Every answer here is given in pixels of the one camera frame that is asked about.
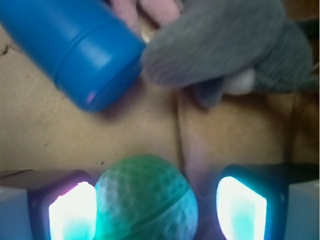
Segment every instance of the brown cardboard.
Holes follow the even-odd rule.
[[[176,96],[140,79],[102,113],[77,109],[0,28],[0,169],[104,170],[131,155],[180,165]]]

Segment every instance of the stuffed animal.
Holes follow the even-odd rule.
[[[194,86],[204,107],[223,94],[319,89],[307,36],[281,0],[189,0],[150,41],[142,62],[148,81]]]

